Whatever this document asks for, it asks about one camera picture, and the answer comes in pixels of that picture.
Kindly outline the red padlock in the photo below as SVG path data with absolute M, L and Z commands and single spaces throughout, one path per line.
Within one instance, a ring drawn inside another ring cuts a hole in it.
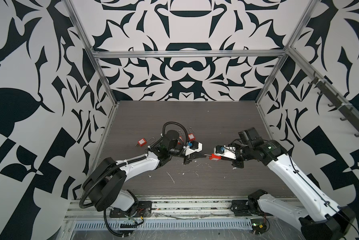
M 187 134 L 187 137 L 188 137 L 188 140 L 191 142 L 191 141 L 194 141 L 195 140 L 195 135 L 194 135 L 194 130 L 192 129 L 192 127 L 188 127 L 188 134 Z
M 149 139 L 145 139 L 145 138 L 141 138 L 139 141 L 137 141 L 136 143 L 136 147 L 139 146 L 139 147 L 143 147 L 144 145 L 146 144 L 152 144 L 156 141 L 156 138 L 155 137 L 152 137 L 152 138 L 149 138 Z
M 215 154 L 207 155 L 207 154 L 205 154 L 205 156 L 208 157 L 208 159 L 211 160 L 211 161 L 219 161 L 219 160 L 221 160 L 221 156 L 219 156 L 219 155 L 215 155 Z

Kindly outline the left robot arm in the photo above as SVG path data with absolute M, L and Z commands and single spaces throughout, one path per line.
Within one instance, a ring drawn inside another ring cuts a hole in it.
M 133 216 L 139 201 L 131 191 L 122 189 L 126 181 L 163 167 L 173 157 L 182 158 L 184 164 L 204 158 L 202 149 L 202 143 L 195 140 L 185 143 L 178 132 L 169 130 L 143 155 L 119 161 L 106 158 L 83 183 L 79 207 L 95 207 L 98 212 L 112 208 Z

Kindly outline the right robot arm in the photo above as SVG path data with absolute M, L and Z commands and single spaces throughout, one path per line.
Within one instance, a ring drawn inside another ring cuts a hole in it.
M 341 207 L 327 196 L 293 161 L 287 150 L 277 141 L 266 141 L 255 128 L 238 133 L 240 142 L 232 141 L 220 147 L 224 160 L 235 168 L 256 160 L 274 172 L 303 205 L 298 208 L 279 200 L 264 190 L 257 190 L 247 201 L 232 201 L 235 216 L 270 214 L 299 230 L 306 240 L 341 240 L 353 227 L 355 212 Z

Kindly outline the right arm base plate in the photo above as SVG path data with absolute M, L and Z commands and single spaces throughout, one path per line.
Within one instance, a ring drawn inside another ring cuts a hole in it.
M 232 200 L 230 210 L 236 217 L 243 216 L 268 216 L 267 213 L 263 212 L 256 200 Z

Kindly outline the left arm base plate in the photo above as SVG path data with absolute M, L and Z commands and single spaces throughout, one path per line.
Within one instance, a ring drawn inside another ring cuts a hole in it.
M 117 208 L 112 208 L 110 211 L 110 218 L 150 217 L 152 213 L 152 203 L 152 201 L 139 201 L 138 203 L 134 203 L 126 212 Z

